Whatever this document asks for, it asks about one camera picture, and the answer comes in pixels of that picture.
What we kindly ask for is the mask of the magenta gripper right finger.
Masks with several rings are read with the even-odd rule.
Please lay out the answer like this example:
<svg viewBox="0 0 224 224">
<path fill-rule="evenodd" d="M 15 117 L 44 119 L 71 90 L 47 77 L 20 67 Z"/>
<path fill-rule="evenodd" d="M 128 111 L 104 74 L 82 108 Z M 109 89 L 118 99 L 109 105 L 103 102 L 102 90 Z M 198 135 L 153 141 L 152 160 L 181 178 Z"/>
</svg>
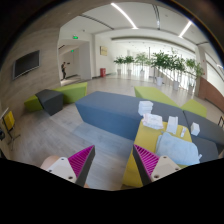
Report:
<svg viewBox="0 0 224 224">
<path fill-rule="evenodd" d="M 180 167 L 168 156 L 158 156 L 136 144 L 133 145 L 133 156 L 143 185 L 180 170 Z"/>
</svg>

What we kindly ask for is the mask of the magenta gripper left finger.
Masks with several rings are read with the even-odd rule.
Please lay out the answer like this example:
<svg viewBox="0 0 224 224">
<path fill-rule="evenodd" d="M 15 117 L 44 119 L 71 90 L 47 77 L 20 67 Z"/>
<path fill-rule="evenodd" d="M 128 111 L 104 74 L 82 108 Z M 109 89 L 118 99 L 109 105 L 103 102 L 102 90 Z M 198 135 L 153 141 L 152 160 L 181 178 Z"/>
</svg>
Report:
<svg viewBox="0 0 224 224">
<path fill-rule="evenodd" d="M 86 179 L 95 156 L 95 146 L 89 146 L 69 158 L 49 156 L 41 168 L 81 187 L 87 187 Z"/>
</svg>

